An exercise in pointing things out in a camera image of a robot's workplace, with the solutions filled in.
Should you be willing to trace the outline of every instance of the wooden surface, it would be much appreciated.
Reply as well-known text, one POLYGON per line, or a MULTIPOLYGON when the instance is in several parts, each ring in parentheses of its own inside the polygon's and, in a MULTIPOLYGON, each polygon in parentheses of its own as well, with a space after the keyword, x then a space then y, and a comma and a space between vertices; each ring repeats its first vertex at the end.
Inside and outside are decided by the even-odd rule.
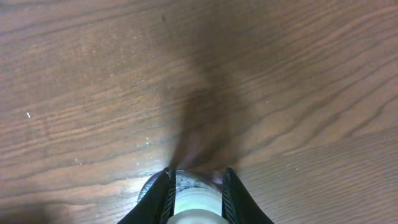
POLYGON ((0 0, 0 221, 116 223, 169 164, 275 223, 394 223, 394 1, 0 0))

